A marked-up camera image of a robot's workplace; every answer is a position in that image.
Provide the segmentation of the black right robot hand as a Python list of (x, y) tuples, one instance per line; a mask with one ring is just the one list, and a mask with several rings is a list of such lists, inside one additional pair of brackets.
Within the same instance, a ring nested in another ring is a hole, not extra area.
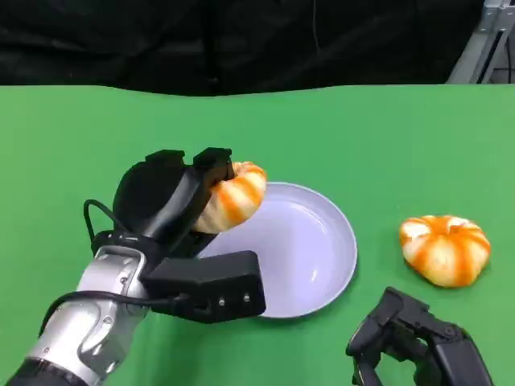
[(462, 327), (436, 318), (430, 307), (393, 287), (351, 337), (354, 385), (381, 385), (376, 367), (383, 354), (415, 365), (417, 385), (492, 385), (472, 337)]

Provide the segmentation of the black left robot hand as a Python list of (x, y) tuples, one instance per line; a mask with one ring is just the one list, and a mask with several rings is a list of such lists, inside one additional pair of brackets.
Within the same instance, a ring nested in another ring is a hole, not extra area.
[(113, 199), (118, 224), (152, 239), (169, 257), (194, 257), (216, 234), (196, 229), (212, 189), (234, 177), (232, 151), (208, 147), (191, 164), (182, 150), (148, 154), (122, 177)]

